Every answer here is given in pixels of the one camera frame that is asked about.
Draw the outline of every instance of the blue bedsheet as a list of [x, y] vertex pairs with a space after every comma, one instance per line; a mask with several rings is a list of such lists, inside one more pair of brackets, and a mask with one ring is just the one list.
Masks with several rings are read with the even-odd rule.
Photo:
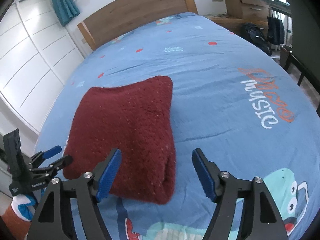
[[[197, 147], [237, 178], [264, 178], [290, 239], [299, 239], [320, 207], [319, 117], [270, 57], [204, 17], [173, 15], [94, 51], [57, 98], [36, 150], [65, 146], [74, 113], [90, 87], [118, 87], [156, 75], [173, 81], [175, 193], [162, 206], [104, 199], [99, 208], [113, 240], [202, 239], [215, 204], [205, 197], [191, 162]], [[241, 205], [230, 240], [236, 239]], [[83, 240], [75, 201], [73, 214]]]

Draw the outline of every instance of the wooden headboard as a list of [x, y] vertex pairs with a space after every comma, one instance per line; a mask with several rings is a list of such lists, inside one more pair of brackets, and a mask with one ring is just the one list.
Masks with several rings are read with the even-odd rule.
[[78, 28], [92, 50], [144, 24], [182, 12], [198, 13], [194, 0], [115, 0]]

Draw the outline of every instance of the wastebasket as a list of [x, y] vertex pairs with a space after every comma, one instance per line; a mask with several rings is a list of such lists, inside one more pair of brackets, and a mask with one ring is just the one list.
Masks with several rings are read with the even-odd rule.
[[[290, 51], [292, 50], [292, 48], [290, 46], [281, 44], [280, 45], [280, 63], [279, 65], [284, 68], [285, 63], [287, 62], [288, 56], [290, 54]], [[290, 73], [292, 70], [292, 65], [289, 67], [288, 69], [288, 73]]]

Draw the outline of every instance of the white wardrobe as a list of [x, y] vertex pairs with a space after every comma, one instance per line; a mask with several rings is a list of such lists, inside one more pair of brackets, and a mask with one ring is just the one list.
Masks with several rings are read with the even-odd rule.
[[51, 0], [16, 1], [0, 22], [0, 97], [37, 134], [83, 60]]

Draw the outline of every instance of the backpack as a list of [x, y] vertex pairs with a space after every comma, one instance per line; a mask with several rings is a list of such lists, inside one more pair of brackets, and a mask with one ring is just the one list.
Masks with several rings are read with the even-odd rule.
[[272, 50], [260, 28], [253, 23], [245, 23], [241, 26], [241, 37], [261, 49], [268, 56], [272, 55]]

